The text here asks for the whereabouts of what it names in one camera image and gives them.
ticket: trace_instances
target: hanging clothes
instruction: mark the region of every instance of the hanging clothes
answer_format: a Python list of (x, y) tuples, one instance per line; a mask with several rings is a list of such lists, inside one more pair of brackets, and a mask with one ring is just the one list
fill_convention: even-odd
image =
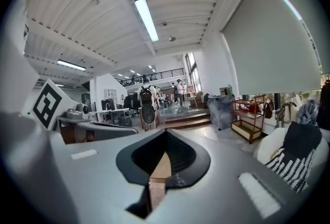
[(298, 123), (307, 125), (316, 125), (315, 100), (309, 99), (299, 108)]
[(330, 130), (330, 80), (325, 82), (321, 90), (317, 122), (320, 128)]

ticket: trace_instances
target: step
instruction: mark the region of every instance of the step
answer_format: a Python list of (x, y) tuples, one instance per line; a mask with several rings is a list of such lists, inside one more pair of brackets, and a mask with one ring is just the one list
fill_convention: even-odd
[(194, 114), (194, 115), (187, 115), (187, 116), (179, 116), (179, 117), (174, 117), (174, 118), (167, 118), (165, 123), (170, 124), (170, 123), (181, 123), (181, 122), (187, 122), (189, 120), (196, 120), (196, 119), (203, 119), (203, 118), (208, 118), (210, 117), (209, 113), (199, 113), (199, 114)]
[(211, 118), (204, 118), (204, 119), (196, 119), (196, 120), (188, 120), (186, 122), (180, 122), (180, 123), (170, 123), (165, 124), (165, 129), (186, 129), (186, 128), (192, 128), (197, 127), (201, 125), (207, 125), (211, 124)]

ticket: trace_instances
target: gray window shade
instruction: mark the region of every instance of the gray window shade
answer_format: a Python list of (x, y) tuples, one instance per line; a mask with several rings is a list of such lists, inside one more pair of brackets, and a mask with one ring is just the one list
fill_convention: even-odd
[(303, 18), (320, 56), (322, 71), (330, 73), (330, 21), (319, 0), (290, 0)]
[(241, 95), (320, 88), (311, 42), (283, 0), (243, 0), (223, 33)]

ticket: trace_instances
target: black and white patterned fabric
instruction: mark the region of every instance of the black and white patterned fabric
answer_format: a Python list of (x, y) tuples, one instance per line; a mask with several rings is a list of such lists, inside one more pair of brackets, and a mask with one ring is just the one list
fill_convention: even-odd
[(306, 177), (321, 137), (319, 128), (292, 122), (283, 146), (266, 166), (297, 193), (301, 192), (308, 186)]

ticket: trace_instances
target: white wall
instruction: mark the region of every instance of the white wall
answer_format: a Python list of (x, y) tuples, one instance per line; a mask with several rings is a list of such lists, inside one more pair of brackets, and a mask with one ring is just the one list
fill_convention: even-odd
[(219, 95), (220, 88), (231, 85), (238, 97), (234, 63), (221, 33), (212, 33), (201, 52), (194, 52), (203, 94)]
[(164, 72), (168, 70), (176, 70), (184, 68), (182, 61), (177, 61), (177, 56), (164, 57), (161, 62), (155, 64), (156, 72)]
[(119, 84), (113, 76), (105, 74), (95, 79), (90, 80), (89, 83), (91, 102), (96, 103), (96, 110), (102, 110), (101, 100), (105, 99), (104, 89), (112, 89), (117, 91), (117, 104), (124, 105), (121, 95), (127, 96), (127, 89)]
[[(33, 104), (36, 102), (39, 94), (40, 94), (41, 88), (33, 88), (31, 93), (29, 94), (27, 100), (25, 101), (24, 108), (22, 110), (22, 114), (26, 115), (28, 112), (31, 112), (33, 108)], [(88, 90), (81, 89), (81, 90), (63, 90), (70, 98), (72, 98), (74, 101), (81, 103), (81, 95), (84, 93), (89, 93)]]

